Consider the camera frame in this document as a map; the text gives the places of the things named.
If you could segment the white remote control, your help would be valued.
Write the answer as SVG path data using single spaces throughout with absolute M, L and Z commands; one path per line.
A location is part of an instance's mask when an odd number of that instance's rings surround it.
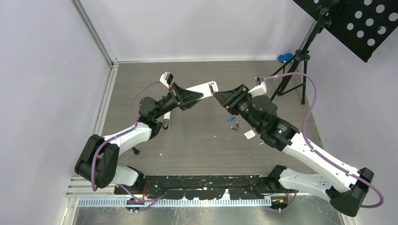
M 218 85 L 215 81 L 210 81 L 207 83 L 189 87 L 187 88 L 187 90 L 202 93 L 203 96 L 199 100 L 211 97 L 215 92 L 219 91 Z

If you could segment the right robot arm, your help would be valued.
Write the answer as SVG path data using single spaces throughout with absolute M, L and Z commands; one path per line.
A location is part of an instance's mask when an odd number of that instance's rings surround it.
M 309 166 L 317 175 L 295 172 L 277 165 L 270 173 L 273 192 L 293 189 L 328 201 L 337 211 L 355 217 L 368 193 L 374 173 L 357 169 L 335 158 L 311 141 L 297 127 L 277 116 L 277 106 L 266 95 L 252 96 L 245 85 L 215 92 L 213 96 L 232 115 L 240 115 L 268 146 Z

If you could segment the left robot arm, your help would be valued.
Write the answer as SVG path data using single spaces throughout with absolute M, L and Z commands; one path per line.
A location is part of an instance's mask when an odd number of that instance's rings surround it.
M 218 91 L 215 82 L 207 82 L 183 89 L 175 82 L 168 85 L 168 94 L 156 101 L 144 97 L 139 103 L 139 117 L 135 123 L 118 133 L 105 137 L 92 135 L 88 138 L 76 162 L 75 173 L 91 182 L 93 191 L 110 184 L 124 185 L 133 194 L 144 188 L 140 171 L 130 166 L 119 166 L 118 159 L 137 144 L 154 138 L 162 128 L 157 119 L 180 108 L 185 111 L 204 98 Z

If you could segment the white rectangular box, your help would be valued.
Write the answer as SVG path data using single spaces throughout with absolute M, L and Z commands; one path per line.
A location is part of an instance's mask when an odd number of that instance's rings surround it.
M 171 112 L 168 112 L 168 113 L 164 114 L 164 116 L 163 116 L 163 126 L 162 126 L 163 130 L 169 130 L 170 116 L 171 116 Z

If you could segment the white battery cover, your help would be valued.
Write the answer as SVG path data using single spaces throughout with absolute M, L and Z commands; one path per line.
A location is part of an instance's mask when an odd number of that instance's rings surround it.
M 247 140 L 250 140 L 256 136 L 256 133 L 253 130 L 250 130 L 250 131 L 245 132 L 244 136 Z

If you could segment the blue toy car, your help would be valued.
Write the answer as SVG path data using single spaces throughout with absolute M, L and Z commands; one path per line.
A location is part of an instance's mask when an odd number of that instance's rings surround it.
M 277 60 L 278 60 L 280 63 L 286 63 L 286 62 L 290 61 L 292 57 L 293 57 L 293 54 L 292 54 L 292 53 L 286 53 L 286 54 L 281 54 L 281 55 L 279 55 L 279 56 L 277 57 Z

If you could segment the small black knob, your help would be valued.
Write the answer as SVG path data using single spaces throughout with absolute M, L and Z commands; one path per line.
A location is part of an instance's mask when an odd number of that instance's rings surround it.
M 132 151 L 135 155 L 138 155 L 140 153 L 140 151 L 135 147 L 132 148 Z

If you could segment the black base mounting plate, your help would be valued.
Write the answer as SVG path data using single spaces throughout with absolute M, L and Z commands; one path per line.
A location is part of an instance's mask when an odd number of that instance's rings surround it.
M 261 199 L 271 194 L 295 193 L 266 175 L 139 175 L 133 184 L 115 178 L 116 195 L 142 195 L 149 200 Z

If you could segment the black tripod stand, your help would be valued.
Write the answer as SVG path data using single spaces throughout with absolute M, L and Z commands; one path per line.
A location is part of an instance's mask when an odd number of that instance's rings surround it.
M 329 7 L 320 6 L 318 8 L 317 21 L 314 24 L 311 31 L 309 32 L 308 37 L 305 39 L 303 46 L 300 49 L 297 49 L 295 51 L 295 54 L 293 55 L 293 57 L 290 60 L 286 61 L 278 70 L 276 70 L 272 74 L 272 76 L 276 75 L 281 70 L 283 70 L 283 72 L 285 73 L 285 67 L 290 62 L 292 62 L 292 65 L 289 68 L 289 70 L 287 71 L 287 73 L 296 72 L 296 70 L 298 69 L 301 62 L 304 62 L 304 72 L 303 73 L 304 74 L 307 73 L 307 64 L 308 64 L 308 61 L 310 60 L 308 48 L 309 48 L 310 44 L 313 42 L 313 40 L 315 39 L 316 35 L 319 34 L 323 30 L 323 28 L 329 26 L 329 24 L 330 24 L 329 15 L 330 15 Z M 305 98 L 306 98 L 306 77 L 304 76 L 301 84 L 285 91 L 285 88 L 286 88 L 287 84 L 289 83 L 290 79 L 291 79 L 291 76 L 286 76 L 282 79 L 282 81 L 278 85 L 277 89 L 273 93 L 271 100 L 273 100 L 276 96 L 280 97 L 282 95 L 285 95 L 293 90 L 296 90 L 296 89 L 302 87 L 301 104 L 304 105 L 306 103 L 306 100 L 305 100 Z

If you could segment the black perforated music stand tray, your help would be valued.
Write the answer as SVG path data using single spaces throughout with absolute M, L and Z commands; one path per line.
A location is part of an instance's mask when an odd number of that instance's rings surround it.
M 316 20 L 310 42 L 326 29 L 364 62 L 398 26 L 397 0 L 295 0 L 295 3 Z

